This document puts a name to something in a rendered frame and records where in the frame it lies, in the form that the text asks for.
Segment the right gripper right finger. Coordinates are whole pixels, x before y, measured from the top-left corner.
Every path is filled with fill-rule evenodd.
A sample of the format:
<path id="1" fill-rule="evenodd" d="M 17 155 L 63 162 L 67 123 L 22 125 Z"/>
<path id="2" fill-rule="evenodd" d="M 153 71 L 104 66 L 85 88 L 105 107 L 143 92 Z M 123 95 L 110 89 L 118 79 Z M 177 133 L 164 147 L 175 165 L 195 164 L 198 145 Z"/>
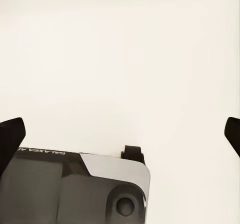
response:
<path id="1" fill-rule="evenodd" d="M 228 117 L 224 129 L 224 135 L 240 157 L 240 119 Z"/>

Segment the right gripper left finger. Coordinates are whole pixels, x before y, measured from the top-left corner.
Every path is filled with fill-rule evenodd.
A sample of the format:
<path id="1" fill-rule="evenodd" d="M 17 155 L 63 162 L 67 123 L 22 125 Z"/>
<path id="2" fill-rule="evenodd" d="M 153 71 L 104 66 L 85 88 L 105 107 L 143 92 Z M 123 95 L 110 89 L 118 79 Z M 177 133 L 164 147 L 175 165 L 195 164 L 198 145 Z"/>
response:
<path id="1" fill-rule="evenodd" d="M 26 136 L 21 117 L 0 122 L 0 177 Z"/>

